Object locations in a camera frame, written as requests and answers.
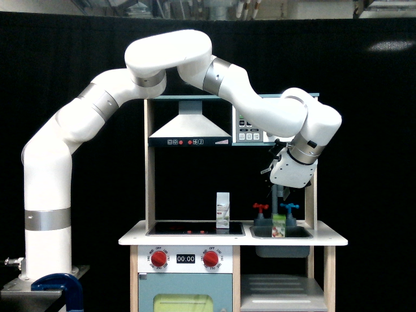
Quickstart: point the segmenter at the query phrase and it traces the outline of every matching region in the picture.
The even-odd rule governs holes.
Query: red faucet handle
[[[258,208],[259,209],[259,213],[263,213],[263,209],[264,210],[267,210],[268,209],[268,205],[261,205],[260,203],[255,203],[253,205],[253,208],[254,209]]]

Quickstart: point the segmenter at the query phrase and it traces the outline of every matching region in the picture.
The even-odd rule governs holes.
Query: small carton
[[[286,216],[284,214],[273,214],[272,237],[286,236]]]
[[[216,193],[216,228],[229,229],[229,193]]]

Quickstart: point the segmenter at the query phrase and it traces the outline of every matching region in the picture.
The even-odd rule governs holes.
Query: blue panel
[[[138,281],[138,310],[153,312],[153,299],[157,294],[206,294],[214,301],[214,312],[233,311],[233,276],[149,273],[147,279]]]

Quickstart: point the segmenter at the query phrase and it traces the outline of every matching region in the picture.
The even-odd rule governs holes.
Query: yellow oven window
[[[154,312],[214,312],[213,299],[206,294],[158,294]]]

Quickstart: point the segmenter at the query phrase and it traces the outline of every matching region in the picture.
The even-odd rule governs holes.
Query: black stovetop
[[[157,222],[146,235],[244,235],[241,222],[230,222],[229,229],[217,229],[215,221]]]

